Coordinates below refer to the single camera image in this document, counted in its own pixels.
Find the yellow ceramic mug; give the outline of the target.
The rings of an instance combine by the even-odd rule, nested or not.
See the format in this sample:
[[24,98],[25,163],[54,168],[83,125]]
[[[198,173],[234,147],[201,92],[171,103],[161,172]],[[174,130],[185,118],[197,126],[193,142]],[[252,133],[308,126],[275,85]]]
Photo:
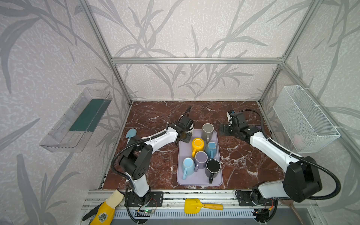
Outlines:
[[203,139],[195,138],[192,141],[191,146],[192,146],[192,157],[195,158],[195,156],[198,152],[201,152],[204,150],[205,143],[204,143]]

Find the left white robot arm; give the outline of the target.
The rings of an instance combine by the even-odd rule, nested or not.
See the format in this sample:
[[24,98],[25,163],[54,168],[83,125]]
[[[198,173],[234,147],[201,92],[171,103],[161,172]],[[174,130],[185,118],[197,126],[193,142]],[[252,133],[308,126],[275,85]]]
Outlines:
[[146,197],[150,194],[150,186],[145,174],[149,170],[152,155],[170,143],[189,143],[193,129],[194,121],[183,115],[156,134],[142,138],[134,136],[126,147],[114,156],[111,170],[130,182],[137,197]]

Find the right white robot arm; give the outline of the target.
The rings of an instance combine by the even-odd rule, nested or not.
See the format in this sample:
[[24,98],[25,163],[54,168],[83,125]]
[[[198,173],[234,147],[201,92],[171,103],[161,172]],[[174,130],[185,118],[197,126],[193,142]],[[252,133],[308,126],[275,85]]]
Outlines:
[[[260,126],[250,126],[243,113],[243,111],[228,111],[226,114],[228,123],[220,125],[220,134],[235,137],[257,148],[285,173],[283,180],[268,181],[258,185],[255,190],[261,197],[300,203],[304,200],[327,200],[340,193],[341,182],[334,173],[318,165],[312,157],[302,157],[274,141],[265,132],[263,117],[260,118]],[[334,191],[324,196],[316,195],[323,189],[320,171],[328,174],[335,182]]]

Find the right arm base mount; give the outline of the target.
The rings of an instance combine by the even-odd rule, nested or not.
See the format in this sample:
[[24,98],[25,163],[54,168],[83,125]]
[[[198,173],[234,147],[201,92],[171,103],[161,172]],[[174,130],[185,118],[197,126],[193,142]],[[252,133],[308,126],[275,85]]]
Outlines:
[[239,206],[259,206],[265,208],[274,206],[274,199],[263,198],[257,191],[236,190],[235,197],[238,200]]

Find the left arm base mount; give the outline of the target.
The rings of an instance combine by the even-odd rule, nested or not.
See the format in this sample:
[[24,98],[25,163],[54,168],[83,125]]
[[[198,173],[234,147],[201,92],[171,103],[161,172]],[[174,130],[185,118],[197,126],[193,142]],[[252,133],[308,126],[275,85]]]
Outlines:
[[139,197],[135,192],[128,192],[126,194],[126,201],[129,207],[161,207],[164,200],[164,192],[161,191],[149,191],[144,197]]

